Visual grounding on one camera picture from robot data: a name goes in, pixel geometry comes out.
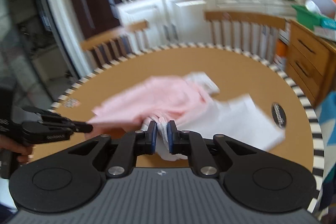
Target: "silver bolt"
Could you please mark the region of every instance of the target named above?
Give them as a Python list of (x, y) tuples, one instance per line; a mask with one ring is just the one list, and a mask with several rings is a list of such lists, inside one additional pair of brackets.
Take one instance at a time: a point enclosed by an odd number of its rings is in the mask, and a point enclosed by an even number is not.
[(217, 169), (212, 166), (205, 166), (201, 168), (201, 173), (203, 175), (211, 176), (217, 173)]
[(121, 175), (122, 173), (125, 172), (125, 169), (122, 168), (121, 166), (112, 166), (109, 168), (109, 174), (111, 175)]

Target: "gray ridged panel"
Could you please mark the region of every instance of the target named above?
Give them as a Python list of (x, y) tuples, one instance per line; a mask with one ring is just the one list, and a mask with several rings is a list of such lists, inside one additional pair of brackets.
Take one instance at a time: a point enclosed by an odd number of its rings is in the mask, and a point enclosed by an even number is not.
[(9, 224), (317, 224), (306, 210), (265, 215), (231, 201), (214, 179), (190, 168), (135, 168), (131, 175), (107, 181), (82, 208), (59, 215), (20, 211)]

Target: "brown tabletop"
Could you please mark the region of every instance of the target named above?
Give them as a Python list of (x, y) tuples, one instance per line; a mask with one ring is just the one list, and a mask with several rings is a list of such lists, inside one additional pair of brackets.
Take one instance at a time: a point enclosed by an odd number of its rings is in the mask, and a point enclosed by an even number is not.
[[(72, 94), (65, 93), (65, 96), (54, 104), (54, 110), (72, 120), (87, 121), (93, 117), (91, 110), (95, 106), (152, 75), (184, 76), (195, 71), (204, 71), (218, 85), (220, 94), (214, 98), (219, 101), (250, 94), (254, 103), (270, 117), (272, 117), (272, 104), (280, 104), (287, 117), (286, 139), (270, 152), (303, 165), (313, 174), (318, 169), (317, 175), (320, 177), (323, 175), (324, 166), (318, 163), (321, 160), (317, 158), (320, 156), (321, 159), (323, 156), (323, 141), (320, 126), (308, 99), (293, 80), (274, 65), (239, 52), (187, 47), (170, 48), (130, 58), (82, 79), (79, 84), (72, 87), (73, 91), (68, 91)], [(78, 100), (80, 104), (73, 108), (62, 105), (71, 98)], [(120, 137), (123, 131), (116, 130), (110, 133)], [(34, 151), (34, 159), (45, 157), (82, 141), (84, 141), (83, 135), (75, 133), (70, 141), (38, 145)], [(186, 160), (167, 162), (157, 155), (141, 156), (137, 160), (137, 166), (187, 165)]]

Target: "finger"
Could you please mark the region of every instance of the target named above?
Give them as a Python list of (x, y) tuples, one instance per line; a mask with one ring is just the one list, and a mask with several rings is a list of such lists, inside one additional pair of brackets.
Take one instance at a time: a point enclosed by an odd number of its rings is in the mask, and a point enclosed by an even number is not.
[(0, 135), (0, 148), (4, 148), (19, 154), (26, 153), (26, 147), (18, 144), (16, 141), (13, 141), (10, 138), (5, 137), (4, 135)]
[(18, 156), (18, 157), (17, 157), (17, 161), (18, 161), (19, 163), (22, 163), (22, 164), (27, 163), (28, 160), (29, 160), (29, 158), (28, 158), (28, 156), (26, 156), (26, 155), (21, 155), (21, 156)]
[(31, 153), (33, 153), (33, 146), (29, 146), (29, 147), (25, 147), (26, 152), (22, 153), (22, 155), (30, 155)]

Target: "wooden chair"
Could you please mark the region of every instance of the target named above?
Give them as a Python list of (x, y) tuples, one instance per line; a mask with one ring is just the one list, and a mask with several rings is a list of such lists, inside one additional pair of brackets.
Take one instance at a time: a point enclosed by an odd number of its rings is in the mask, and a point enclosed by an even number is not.
[[(93, 68), (102, 68), (108, 63), (123, 61), (135, 52), (145, 52), (149, 48), (145, 33), (147, 28), (147, 21), (137, 22), (127, 27), (117, 27), (90, 37), (81, 43), (81, 47), (87, 52)], [(130, 45), (129, 34), (135, 36), (137, 45)]]
[[(253, 52), (253, 34), (256, 31), (254, 28), (254, 24), (260, 25), (259, 31), (257, 32), (257, 55), (261, 55), (261, 38), (263, 33), (263, 26), (265, 30), (266, 36), (266, 54), (265, 56), (261, 56), (263, 58), (267, 58), (269, 51), (271, 50), (271, 43), (269, 42), (269, 36), (272, 35), (275, 37), (274, 29), (285, 30), (286, 28), (286, 20), (284, 18), (269, 16), (265, 14), (258, 13), (244, 13), (244, 12), (225, 12), (225, 11), (206, 11), (204, 12), (205, 20), (210, 22), (211, 27), (211, 36), (212, 42), (216, 44), (216, 32), (215, 31), (215, 23), (218, 22), (220, 26), (220, 42), (222, 46), (225, 46), (225, 38), (224, 38), (224, 22), (228, 21), (231, 25), (231, 47), (235, 48), (235, 25), (234, 22), (239, 22), (240, 25), (240, 49), (243, 51)], [(244, 23), (249, 24), (249, 49), (244, 48)], [(271, 50), (270, 60), (274, 60), (275, 55), (275, 47)]]

